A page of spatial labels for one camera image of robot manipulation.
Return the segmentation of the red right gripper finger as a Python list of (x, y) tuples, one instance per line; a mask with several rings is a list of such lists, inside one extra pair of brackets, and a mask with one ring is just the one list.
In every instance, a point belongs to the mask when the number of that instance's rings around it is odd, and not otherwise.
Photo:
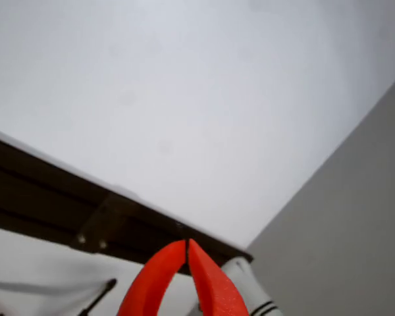
[(193, 239), (189, 240), (188, 264), (204, 316), (249, 314), (233, 282)]

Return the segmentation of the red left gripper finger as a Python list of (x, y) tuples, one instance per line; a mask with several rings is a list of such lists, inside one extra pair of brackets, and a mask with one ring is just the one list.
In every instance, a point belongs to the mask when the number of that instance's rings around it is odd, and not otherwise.
[(186, 262), (186, 242), (172, 242), (143, 266), (129, 287), (119, 316), (156, 316), (172, 278)]

